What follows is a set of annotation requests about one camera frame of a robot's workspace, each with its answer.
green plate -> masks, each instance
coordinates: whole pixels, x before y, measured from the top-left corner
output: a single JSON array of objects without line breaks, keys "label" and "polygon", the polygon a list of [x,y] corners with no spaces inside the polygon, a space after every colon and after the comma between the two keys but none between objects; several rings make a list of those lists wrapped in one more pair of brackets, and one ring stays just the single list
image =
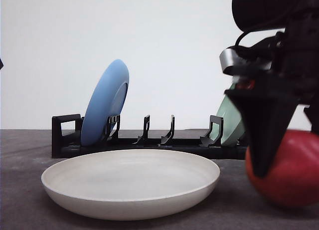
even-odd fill
[{"label": "green plate", "polygon": [[[236,145],[237,140],[244,135],[245,128],[240,112],[227,96],[224,97],[216,116],[224,118],[224,131],[221,138],[221,145]],[[219,126],[217,124],[213,125],[213,131],[210,134],[212,140],[217,138],[218,128]]]}]

dark gray table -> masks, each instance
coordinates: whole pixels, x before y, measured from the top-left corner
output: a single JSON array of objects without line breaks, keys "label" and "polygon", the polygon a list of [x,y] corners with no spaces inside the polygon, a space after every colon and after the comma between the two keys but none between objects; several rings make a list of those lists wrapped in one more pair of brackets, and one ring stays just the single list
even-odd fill
[{"label": "dark gray table", "polygon": [[62,160],[51,159],[50,143],[49,130],[1,131],[1,229],[319,229],[319,205],[299,210],[271,206],[250,185],[244,161],[239,160],[217,160],[221,178],[216,189],[182,213],[136,222],[83,217],[55,204],[42,187],[42,172]]}]

white wall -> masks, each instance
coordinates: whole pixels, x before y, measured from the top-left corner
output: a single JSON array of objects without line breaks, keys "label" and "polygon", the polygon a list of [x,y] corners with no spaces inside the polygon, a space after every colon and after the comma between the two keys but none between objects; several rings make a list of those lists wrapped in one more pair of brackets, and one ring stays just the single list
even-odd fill
[{"label": "white wall", "polygon": [[[241,31],[231,0],[1,0],[1,128],[50,129],[85,114],[105,68],[130,70],[122,128],[207,128],[230,85],[220,52]],[[255,33],[253,44],[274,32]],[[291,127],[309,129],[299,108]]]}]

red apple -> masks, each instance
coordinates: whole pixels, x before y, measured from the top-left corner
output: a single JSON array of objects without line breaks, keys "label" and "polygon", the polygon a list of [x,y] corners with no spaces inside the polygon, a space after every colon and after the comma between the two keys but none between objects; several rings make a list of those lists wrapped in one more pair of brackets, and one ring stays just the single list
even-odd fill
[{"label": "red apple", "polygon": [[253,173],[249,148],[246,170],[256,190],[283,207],[302,207],[319,202],[319,136],[287,130],[266,177]]}]

white bowl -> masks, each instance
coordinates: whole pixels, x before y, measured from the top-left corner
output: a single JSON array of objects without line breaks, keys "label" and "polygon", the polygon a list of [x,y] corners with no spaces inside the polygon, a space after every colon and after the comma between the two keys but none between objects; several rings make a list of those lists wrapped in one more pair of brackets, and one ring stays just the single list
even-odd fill
[{"label": "white bowl", "polygon": [[152,219],[186,210],[215,188],[219,167],[198,155],[118,150],[57,163],[41,176],[49,196],[74,213],[106,220]]}]

